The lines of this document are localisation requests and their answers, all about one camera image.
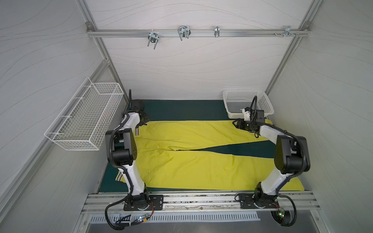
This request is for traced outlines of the yellow long pants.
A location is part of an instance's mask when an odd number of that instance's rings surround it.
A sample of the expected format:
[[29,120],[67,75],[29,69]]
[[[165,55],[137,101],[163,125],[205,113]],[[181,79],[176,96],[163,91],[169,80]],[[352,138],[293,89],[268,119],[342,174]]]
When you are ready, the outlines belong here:
[[230,120],[151,121],[134,137],[151,188],[253,190],[275,168],[275,145]]

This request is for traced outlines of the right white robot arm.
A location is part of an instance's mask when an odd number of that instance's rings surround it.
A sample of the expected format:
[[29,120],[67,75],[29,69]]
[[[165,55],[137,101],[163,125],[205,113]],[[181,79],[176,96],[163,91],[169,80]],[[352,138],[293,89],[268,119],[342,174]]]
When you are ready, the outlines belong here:
[[252,196],[258,208],[264,208],[279,196],[279,191],[291,181],[310,169],[307,140],[303,136],[295,136],[286,130],[266,123],[263,110],[242,109],[243,118],[233,121],[233,125],[241,130],[254,133],[275,144],[275,167],[270,175],[259,182]]

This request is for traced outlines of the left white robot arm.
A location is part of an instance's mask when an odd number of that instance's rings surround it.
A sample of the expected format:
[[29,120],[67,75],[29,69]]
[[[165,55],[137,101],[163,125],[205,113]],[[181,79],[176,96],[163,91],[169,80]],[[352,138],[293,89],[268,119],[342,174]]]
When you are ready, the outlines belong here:
[[129,109],[122,113],[119,125],[105,133],[107,159],[119,170],[128,187],[125,203],[140,210],[148,207],[150,197],[136,165],[138,149],[135,134],[136,130],[147,122],[149,118],[144,112],[143,101],[130,101]]

